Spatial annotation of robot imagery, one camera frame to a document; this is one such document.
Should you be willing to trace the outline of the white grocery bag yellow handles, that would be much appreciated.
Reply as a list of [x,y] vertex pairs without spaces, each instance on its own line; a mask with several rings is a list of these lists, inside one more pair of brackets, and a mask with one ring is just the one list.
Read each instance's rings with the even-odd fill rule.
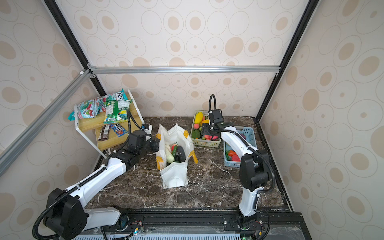
[[188,185],[188,161],[192,158],[196,164],[198,163],[194,144],[188,131],[177,124],[169,130],[159,125],[156,138],[160,141],[156,161],[163,188]]

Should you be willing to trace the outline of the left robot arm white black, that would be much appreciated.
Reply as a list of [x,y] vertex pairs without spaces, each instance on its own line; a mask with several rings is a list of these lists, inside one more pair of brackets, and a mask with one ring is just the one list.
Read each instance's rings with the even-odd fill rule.
[[63,238],[72,240],[83,231],[103,226],[113,226],[122,219],[114,207],[86,209],[89,201],[105,186],[137,164],[142,154],[159,151],[159,139],[152,136],[152,125],[142,124],[128,133],[124,144],[96,171],[68,187],[56,188],[47,200],[46,209],[33,225],[36,240]]

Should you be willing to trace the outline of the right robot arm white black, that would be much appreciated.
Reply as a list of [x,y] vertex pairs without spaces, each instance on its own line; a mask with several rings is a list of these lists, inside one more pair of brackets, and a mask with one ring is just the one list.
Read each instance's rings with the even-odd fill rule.
[[252,146],[234,127],[226,122],[222,110],[217,108],[216,96],[209,99],[210,122],[202,124],[205,135],[219,137],[228,144],[240,158],[239,179],[243,186],[237,222],[240,228],[248,229],[261,213],[257,204],[261,193],[269,193],[276,185],[276,175],[267,151]]

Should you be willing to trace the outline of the white radish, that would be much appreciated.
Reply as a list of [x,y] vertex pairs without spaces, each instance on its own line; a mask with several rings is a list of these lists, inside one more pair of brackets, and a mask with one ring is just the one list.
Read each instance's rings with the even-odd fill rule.
[[169,164],[173,163],[175,161],[175,157],[173,156],[172,152],[169,149],[165,149],[167,162]]

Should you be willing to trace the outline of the green cucumber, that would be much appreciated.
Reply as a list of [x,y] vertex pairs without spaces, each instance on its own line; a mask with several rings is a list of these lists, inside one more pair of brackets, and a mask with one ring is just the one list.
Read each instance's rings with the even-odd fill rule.
[[178,152],[178,146],[175,147],[174,150],[172,151],[172,155],[173,155],[174,158],[176,158],[177,152]]

